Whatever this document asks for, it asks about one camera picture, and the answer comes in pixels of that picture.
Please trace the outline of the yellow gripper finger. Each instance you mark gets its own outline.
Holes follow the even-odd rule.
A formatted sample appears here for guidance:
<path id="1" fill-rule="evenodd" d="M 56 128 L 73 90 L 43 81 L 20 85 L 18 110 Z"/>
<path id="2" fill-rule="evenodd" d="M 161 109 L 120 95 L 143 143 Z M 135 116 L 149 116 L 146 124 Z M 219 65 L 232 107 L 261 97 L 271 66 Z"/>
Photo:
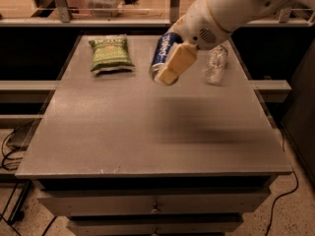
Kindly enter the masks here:
<path id="1" fill-rule="evenodd" d="M 173 85 L 179 77 L 197 60 L 197 48 L 188 42 L 176 44 L 171 48 L 166 63 L 157 69 L 155 82 L 161 85 Z"/>

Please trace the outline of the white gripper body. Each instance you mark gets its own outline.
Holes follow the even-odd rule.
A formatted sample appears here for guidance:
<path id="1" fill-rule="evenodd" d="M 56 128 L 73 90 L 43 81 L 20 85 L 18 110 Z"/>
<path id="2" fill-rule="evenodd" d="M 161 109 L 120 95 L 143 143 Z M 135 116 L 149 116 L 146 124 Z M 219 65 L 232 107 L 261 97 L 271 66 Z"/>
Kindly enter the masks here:
<path id="1" fill-rule="evenodd" d="M 198 49 L 210 50 L 226 41 L 231 32 L 225 29 L 208 3 L 195 4 L 170 28 L 183 41 Z"/>

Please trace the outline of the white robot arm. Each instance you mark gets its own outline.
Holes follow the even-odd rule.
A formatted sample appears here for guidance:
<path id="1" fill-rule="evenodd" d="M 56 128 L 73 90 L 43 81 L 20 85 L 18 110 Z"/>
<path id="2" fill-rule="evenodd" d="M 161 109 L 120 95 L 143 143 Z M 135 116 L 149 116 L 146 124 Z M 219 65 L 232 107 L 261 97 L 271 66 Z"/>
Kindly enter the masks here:
<path id="1" fill-rule="evenodd" d="M 196 0 L 158 40 L 152 79 L 164 86 L 175 84 L 195 63 L 198 51 L 211 50 L 245 24 L 296 2 L 315 8 L 315 0 Z"/>

